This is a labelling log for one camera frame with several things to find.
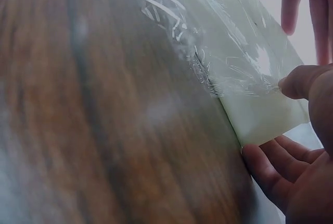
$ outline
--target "crumpled plastic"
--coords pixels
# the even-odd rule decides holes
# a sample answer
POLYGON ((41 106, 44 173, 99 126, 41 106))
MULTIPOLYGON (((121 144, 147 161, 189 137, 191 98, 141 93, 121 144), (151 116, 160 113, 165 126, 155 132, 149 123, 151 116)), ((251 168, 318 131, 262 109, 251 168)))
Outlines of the crumpled plastic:
POLYGON ((175 53, 221 102, 242 144, 263 143, 309 121, 307 103, 278 81, 303 64, 258 0, 138 0, 175 53))

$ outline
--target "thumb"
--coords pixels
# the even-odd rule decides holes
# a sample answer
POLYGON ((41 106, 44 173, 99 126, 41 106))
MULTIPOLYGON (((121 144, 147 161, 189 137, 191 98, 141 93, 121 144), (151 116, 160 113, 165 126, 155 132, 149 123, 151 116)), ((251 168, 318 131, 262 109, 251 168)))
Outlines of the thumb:
POLYGON ((309 100, 314 131, 333 158, 333 65, 299 66, 279 86, 289 98, 309 100))

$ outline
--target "hand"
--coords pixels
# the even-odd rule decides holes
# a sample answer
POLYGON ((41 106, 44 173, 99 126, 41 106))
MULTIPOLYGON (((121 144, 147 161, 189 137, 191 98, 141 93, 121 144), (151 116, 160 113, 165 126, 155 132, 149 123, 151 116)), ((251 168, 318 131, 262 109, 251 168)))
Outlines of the hand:
POLYGON ((324 150, 310 151, 281 136, 242 153, 265 195, 287 223, 333 223, 333 65, 300 66, 281 80, 282 93, 309 100, 324 150))
MULTIPOLYGON (((318 64, 330 63, 330 38, 333 35, 333 0, 309 0, 315 35, 318 64)), ((287 34, 293 34, 300 0, 282 0, 281 25, 287 34)))

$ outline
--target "wooden surface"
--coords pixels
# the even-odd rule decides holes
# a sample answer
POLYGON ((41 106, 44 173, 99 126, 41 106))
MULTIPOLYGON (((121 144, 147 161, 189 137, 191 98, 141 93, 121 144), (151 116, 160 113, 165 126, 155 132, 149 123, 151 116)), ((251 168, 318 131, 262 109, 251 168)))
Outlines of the wooden surface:
POLYGON ((0 0, 0 223, 246 223, 221 104, 135 0, 0 0))

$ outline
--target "clear plastic film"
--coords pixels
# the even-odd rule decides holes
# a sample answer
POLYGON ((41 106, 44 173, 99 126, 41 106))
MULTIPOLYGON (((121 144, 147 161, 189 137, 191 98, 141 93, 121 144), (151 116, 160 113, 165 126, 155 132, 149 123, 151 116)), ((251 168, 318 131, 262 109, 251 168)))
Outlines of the clear plastic film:
POLYGON ((302 62, 258 0, 138 3, 165 30, 178 57, 221 98, 241 143, 269 141, 309 120, 306 103, 278 89, 278 81, 302 62))

